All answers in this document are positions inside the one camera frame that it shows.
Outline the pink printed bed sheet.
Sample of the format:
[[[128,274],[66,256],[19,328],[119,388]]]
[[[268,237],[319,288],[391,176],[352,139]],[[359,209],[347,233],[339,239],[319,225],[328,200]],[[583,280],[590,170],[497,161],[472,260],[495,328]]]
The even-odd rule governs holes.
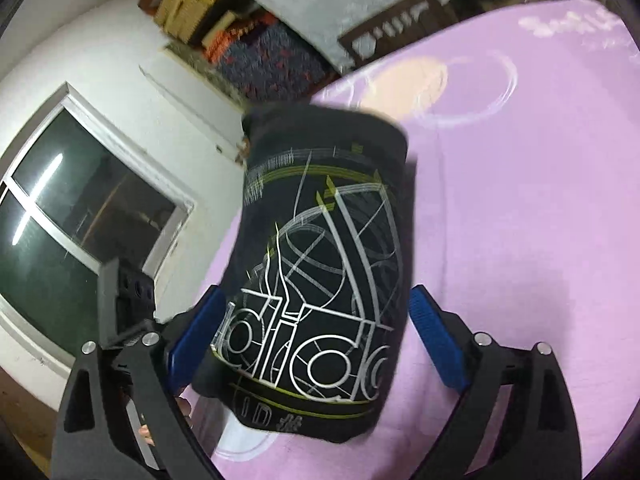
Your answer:
[[[416,283],[499,344],[545,342],[582,476],[639,402],[639,50],[593,0],[472,18],[324,90],[404,127]]]

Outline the tan cardboard boxes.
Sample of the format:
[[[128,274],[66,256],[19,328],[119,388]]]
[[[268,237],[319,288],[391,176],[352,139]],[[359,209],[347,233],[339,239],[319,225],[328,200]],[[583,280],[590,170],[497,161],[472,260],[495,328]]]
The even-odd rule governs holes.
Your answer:
[[[153,21],[170,38],[200,44],[228,13],[240,12],[250,0],[158,0],[152,4]]]

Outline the dark wooden chair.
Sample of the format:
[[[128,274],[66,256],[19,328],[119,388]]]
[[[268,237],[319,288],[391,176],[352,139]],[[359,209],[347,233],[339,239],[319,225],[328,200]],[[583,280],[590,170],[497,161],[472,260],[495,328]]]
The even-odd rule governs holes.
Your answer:
[[[338,38],[357,68],[456,24],[439,0],[399,0]]]

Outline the window with white frame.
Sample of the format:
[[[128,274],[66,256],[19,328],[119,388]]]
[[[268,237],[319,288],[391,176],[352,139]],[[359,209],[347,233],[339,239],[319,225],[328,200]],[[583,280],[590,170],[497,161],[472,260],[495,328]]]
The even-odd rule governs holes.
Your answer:
[[[194,201],[70,84],[1,151],[1,312],[21,345],[70,366],[98,333],[102,266],[157,278]]]

